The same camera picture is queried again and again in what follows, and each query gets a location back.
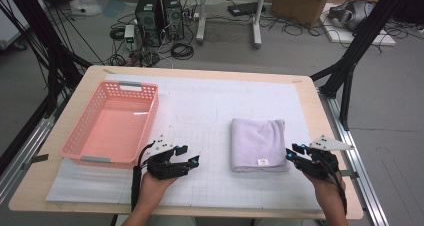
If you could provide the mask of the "grey headset device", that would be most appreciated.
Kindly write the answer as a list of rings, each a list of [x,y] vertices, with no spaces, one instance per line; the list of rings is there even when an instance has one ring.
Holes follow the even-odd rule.
[[[349,31],[354,32],[368,18],[374,5],[368,0],[346,0],[329,9],[329,19],[336,19]]]

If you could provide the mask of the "lilac printed towel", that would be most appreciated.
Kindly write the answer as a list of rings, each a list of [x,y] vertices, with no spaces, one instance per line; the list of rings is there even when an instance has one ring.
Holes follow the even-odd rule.
[[[285,121],[235,118],[231,122],[231,168],[234,172],[287,172]]]

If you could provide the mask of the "flat black device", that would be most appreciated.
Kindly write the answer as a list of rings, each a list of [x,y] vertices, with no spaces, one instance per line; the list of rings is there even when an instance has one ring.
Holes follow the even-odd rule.
[[[257,8],[257,3],[243,3],[230,5],[227,7],[227,10],[232,16],[238,17],[244,15],[255,15],[257,13]]]

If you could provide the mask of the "aluminium rail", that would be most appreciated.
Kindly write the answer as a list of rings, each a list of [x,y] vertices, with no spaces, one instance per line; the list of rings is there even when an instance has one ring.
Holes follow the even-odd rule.
[[[67,99],[60,97],[57,106],[50,109],[44,99],[0,156],[0,205],[26,173],[27,170],[21,170],[22,163],[38,155],[66,104]]]
[[[347,170],[357,172],[359,178],[352,179],[354,189],[359,196],[361,211],[365,213],[365,218],[372,226],[389,226],[387,217],[377,197],[374,187],[366,167],[356,148],[353,136],[349,130],[346,130],[339,119],[340,106],[336,99],[328,98],[322,93],[318,93],[321,103],[329,119],[335,138],[352,146],[352,149],[342,151],[342,158],[347,165]]]

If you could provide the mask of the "white metal floor stand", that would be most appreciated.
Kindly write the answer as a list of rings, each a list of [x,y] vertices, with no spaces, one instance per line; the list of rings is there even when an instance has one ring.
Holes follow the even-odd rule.
[[[253,45],[259,49],[262,45],[261,38],[261,29],[260,29],[260,18],[262,13],[262,6],[265,0],[257,0],[257,9],[255,14],[252,17],[252,31],[253,31]],[[202,45],[205,41],[206,33],[206,22],[207,22],[207,13],[206,13],[206,4],[207,0],[200,0],[199,6],[199,19],[198,26],[196,31],[196,41],[199,45]]]

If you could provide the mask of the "wide black computer tower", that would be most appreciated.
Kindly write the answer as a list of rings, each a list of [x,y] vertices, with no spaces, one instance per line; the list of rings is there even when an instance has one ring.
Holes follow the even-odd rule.
[[[163,26],[160,0],[139,0],[135,15],[143,44],[158,47],[160,45],[160,30]]]

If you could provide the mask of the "brown cardboard box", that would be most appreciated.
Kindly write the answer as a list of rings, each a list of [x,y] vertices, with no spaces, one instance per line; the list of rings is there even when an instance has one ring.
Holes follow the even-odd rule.
[[[271,14],[311,27],[319,19],[327,0],[273,0]]]

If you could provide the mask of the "clear plastic bag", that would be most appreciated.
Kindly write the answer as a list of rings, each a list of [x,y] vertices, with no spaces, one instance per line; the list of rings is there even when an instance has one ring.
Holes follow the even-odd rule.
[[[101,13],[97,0],[72,0],[69,5],[74,15],[94,16]]]

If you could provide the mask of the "person's left hand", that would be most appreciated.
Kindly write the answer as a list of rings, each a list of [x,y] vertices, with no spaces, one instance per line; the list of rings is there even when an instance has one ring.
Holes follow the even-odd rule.
[[[176,178],[160,180],[146,173],[142,178],[138,202],[143,205],[157,206],[168,187],[175,181]]]

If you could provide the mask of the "small white and green box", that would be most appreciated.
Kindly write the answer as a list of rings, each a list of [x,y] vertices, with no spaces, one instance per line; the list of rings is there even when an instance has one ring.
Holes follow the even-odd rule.
[[[124,40],[126,47],[129,51],[134,51],[136,48],[135,44],[135,27],[133,25],[126,25],[124,31]]]

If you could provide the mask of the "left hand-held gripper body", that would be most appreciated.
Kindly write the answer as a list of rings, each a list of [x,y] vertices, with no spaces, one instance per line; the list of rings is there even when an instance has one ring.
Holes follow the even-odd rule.
[[[184,162],[173,163],[171,158],[175,156],[172,149],[178,145],[168,143],[160,136],[146,151],[147,171],[157,179],[170,179],[185,176],[190,170],[183,167]]]

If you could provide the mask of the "person's right hand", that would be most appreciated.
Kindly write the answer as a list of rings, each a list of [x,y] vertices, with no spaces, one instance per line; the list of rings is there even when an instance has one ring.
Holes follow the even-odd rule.
[[[318,179],[308,174],[305,174],[305,177],[314,186],[316,199],[319,204],[342,202],[339,189],[332,181]]]

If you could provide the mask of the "pink plastic basket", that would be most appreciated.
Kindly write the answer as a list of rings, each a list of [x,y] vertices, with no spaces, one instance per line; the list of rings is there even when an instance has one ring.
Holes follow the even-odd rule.
[[[149,143],[158,91],[151,83],[101,81],[59,154],[78,164],[133,167]]]

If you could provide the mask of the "white foam board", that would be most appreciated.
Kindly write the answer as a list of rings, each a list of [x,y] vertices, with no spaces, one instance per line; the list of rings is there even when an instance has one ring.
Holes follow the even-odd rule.
[[[328,18],[329,9],[333,6],[333,3],[327,3],[324,6],[319,18],[320,25],[332,43],[350,44],[354,39],[353,33],[341,25],[336,19]],[[393,47],[395,44],[395,40],[385,30],[381,30],[380,34],[373,41],[374,46]]]

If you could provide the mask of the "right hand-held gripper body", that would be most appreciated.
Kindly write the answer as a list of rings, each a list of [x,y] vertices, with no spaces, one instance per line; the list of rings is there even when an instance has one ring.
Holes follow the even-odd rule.
[[[319,179],[326,179],[339,171],[338,160],[333,151],[352,149],[351,145],[324,135],[306,146],[309,148],[308,153],[297,153],[300,159],[295,161],[295,167]]]

